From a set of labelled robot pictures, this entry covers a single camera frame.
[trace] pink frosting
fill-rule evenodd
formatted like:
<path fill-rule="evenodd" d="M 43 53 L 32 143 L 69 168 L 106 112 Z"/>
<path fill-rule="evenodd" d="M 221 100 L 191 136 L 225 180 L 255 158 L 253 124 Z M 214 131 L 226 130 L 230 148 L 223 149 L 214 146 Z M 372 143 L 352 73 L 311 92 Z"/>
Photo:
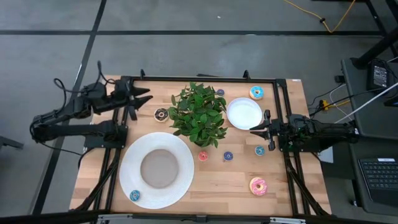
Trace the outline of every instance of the pink frosting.
<path fill-rule="evenodd" d="M 252 180 L 250 187 L 255 195 L 264 195 L 267 192 L 266 181 L 259 177 L 256 177 Z"/>

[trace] pink donut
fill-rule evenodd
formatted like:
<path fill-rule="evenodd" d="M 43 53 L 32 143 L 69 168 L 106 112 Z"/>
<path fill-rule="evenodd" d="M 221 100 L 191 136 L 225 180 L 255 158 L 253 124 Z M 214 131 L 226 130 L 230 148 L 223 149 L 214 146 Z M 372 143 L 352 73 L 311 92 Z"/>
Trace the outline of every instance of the pink donut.
<path fill-rule="evenodd" d="M 260 177 L 255 177 L 251 179 L 249 187 L 250 191 L 257 196 L 264 195 L 267 192 L 266 181 Z"/>

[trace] wooden tabletop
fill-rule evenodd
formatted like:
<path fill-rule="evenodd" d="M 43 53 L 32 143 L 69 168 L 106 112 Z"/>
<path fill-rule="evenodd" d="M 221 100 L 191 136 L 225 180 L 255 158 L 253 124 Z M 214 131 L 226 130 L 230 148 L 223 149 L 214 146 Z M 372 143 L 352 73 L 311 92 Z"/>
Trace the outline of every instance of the wooden tabletop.
<path fill-rule="evenodd" d="M 261 109 L 271 111 L 271 119 L 277 118 L 274 94 L 271 84 L 258 83 L 264 89 L 264 98 L 256 101 Z M 155 82 L 135 81 L 134 86 L 150 88 L 146 95 L 154 96 L 137 112 L 137 121 L 128 119 L 129 133 L 126 148 L 122 150 L 121 160 L 128 147 L 138 138 L 145 134 L 162 131 L 173 133 L 176 129 L 170 128 L 171 120 L 166 123 L 158 123 L 154 119 L 154 111 L 157 108 L 168 108 L 171 106 L 171 95 L 177 95 L 181 89 L 189 83 L 185 82 Z M 224 89 L 224 98 L 227 104 L 235 98 L 249 97 L 249 89 L 252 83 L 204 83 L 205 86 L 213 86 L 214 89 Z M 292 112 L 308 116 L 307 103 L 305 101 L 301 80 L 287 80 L 289 98 Z M 113 90 L 108 85 L 108 93 Z M 279 90 L 280 102 L 284 116 L 284 99 L 282 89 Z M 112 118 L 112 111 L 103 113 L 101 116 L 94 115 L 93 122 L 99 123 Z M 148 210 L 138 207 L 132 203 L 123 193 L 119 182 L 116 181 L 111 210 L 124 213 L 191 213 L 212 215 L 278 215 L 290 216 L 289 189 L 287 186 L 286 170 L 283 155 L 279 151 L 275 139 L 275 151 L 266 151 L 265 155 L 255 155 L 254 148 L 262 145 L 266 149 L 268 141 L 232 126 L 226 115 L 224 127 L 228 127 L 225 139 L 219 140 L 218 148 L 208 146 L 200 148 L 189 141 L 185 136 L 179 136 L 190 148 L 195 161 L 195 174 L 188 192 L 175 204 L 158 210 Z M 198 153 L 206 150 L 209 158 L 200 162 Z M 231 151 L 234 154 L 232 162 L 223 162 L 223 153 Z M 95 149 L 88 153 L 82 160 L 76 186 L 73 193 L 70 208 L 79 206 L 98 182 L 104 149 Z M 325 182 L 322 176 L 320 163 L 310 153 L 300 153 L 304 179 L 307 188 L 324 210 L 330 213 L 330 205 L 326 193 Z M 255 196 L 250 192 L 249 181 L 253 177 L 262 177 L 267 185 L 268 191 L 263 196 Z M 108 186 L 101 199 L 101 208 Z M 298 209 L 303 212 L 300 191 L 295 186 L 298 201 Z"/>

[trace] keyboard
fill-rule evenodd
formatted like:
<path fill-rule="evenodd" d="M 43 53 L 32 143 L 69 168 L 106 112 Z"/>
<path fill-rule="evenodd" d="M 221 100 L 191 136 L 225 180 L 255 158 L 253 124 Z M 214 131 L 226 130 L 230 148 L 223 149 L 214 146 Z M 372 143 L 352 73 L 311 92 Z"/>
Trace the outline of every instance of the keyboard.
<path fill-rule="evenodd" d="M 360 159 L 358 162 L 370 198 L 398 207 L 398 158 Z"/>

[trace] donut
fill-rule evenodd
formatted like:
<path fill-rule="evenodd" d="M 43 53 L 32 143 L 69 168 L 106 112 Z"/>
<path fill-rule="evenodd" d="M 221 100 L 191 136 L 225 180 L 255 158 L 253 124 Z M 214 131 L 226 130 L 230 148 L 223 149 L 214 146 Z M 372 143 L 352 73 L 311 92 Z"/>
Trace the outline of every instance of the donut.
<path fill-rule="evenodd" d="M 263 156 L 264 153 L 266 153 L 266 150 L 262 146 L 256 146 L 254 148 L 254 152 L 256 153 L 257 156 Z"/>
<path fill-rule="evenodd" d="M 232 152 L 224 153 L 224 161 L 229 162 L 229 161 L 232 161 L 233 158 L 234 158 L 234 154 L 232 154 Z"/>
<path fill-rule="evenodd" d="M 136 201 L 138 201 L 138 199 L 139 199 L 139 191 L 138 190 L 133 190 L 130 193 L 130 200 L 132 200 L 133 202 L 136 202 Z"/>
<path fill-rule="evenodd" d="M 250 97 L 254 100 L 260 100 L 264 96 L 264 90 L 259 86 L 254 86 L 250 89 Z"/>
<path fill-rule="evenodd" d="M 256 196 L 264 195 L 267 192 L 266 181 L 260 177 L 255 177 L 251 179 L 249 188 L 250 191 Z"/>
<path fill-rule="evenodd" d="M 202 152 L 199 152 L 198 158 L 200 161 L 205 162 L 207 160 L 207 158 L 209 158 L 209 155 L 207 154 L 207 152 L 202 151 Z"/>
<path fill-rule="evenodd" d="M 216 94 L 217 94 L 218 97 L 224 97 L 225 92 L 224 92 L 224 90 L 219 89 L 219 90 L 216 91 Z"/>
<path fill-rule="evenodd" d="M 154 117 L 157 122 L 166 122 L 169 118 L 169 112 L 165 108 L 159 108 L 155 111 Z"/>

